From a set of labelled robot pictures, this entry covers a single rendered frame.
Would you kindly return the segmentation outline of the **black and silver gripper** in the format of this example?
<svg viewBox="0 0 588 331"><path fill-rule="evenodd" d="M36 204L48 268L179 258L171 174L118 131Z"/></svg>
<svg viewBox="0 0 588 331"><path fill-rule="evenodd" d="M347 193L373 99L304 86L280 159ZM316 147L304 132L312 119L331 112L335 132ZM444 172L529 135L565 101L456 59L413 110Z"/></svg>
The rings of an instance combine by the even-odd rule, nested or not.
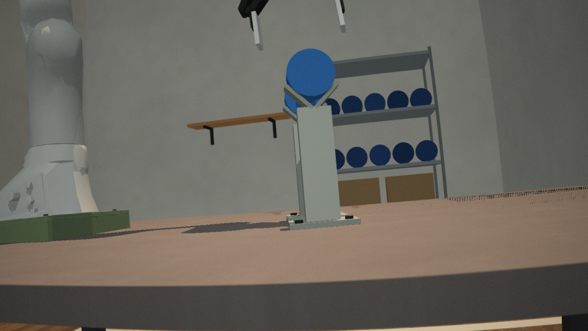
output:
<svg viewBox="0 0 588 331"><path fill-rule="evenodd" d="M243 18L250 17L251 28L255 36L255 45L259 51L264 50L261 34L261 24L259 20L259 14L264 9L265 5L269 0L241 0L238 10ZM345 22L343 19L344 3L343 0L335 0L337 8L337 16L340 23L341 32L345 33Z"/></svg>

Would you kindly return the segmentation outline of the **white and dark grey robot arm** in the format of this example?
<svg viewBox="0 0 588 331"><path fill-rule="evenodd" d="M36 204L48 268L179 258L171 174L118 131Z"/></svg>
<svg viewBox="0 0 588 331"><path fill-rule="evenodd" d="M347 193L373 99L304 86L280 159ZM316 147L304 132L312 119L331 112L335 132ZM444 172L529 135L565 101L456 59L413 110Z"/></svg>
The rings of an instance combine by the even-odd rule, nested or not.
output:
<svg viewBox="0 0 588 331"><path fill-rule="evenodd" d="M18 0L18 7L30 148L23 169L0 191L0 221L98 212L85 147L82 39L71 2Z"/></svg>

